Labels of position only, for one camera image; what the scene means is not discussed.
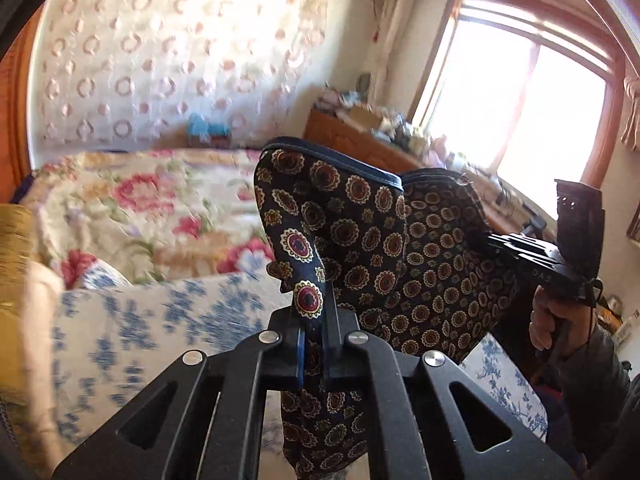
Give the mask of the dark jacket forearm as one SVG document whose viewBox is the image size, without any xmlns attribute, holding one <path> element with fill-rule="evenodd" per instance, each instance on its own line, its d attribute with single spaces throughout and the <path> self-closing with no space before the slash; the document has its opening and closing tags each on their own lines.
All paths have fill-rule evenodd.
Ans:
<svg viewBox="0 0 640 480">
<path fill-rule="evenodd" d="M 559 361 L 576 450 L 587 479 L 639 477 L 639 379 L 630 378 L 612 338 L 597 328 L 590 341 Z"/>
</svg>

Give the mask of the person's right hand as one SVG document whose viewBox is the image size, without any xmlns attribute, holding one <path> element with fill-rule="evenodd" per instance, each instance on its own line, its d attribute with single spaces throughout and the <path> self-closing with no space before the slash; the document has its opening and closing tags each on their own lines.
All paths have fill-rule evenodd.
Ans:
<svg viewBox="0 0 640 480">
<path fill-rule="evenodd" d="M 529 338 L 537 350 L 558 348 L 560 356 L 568 358 L 587 343 L 596 322 L 590 307 L 572 300 L 555 299 L 538 286 L 530 315 Z"/>
</svg>

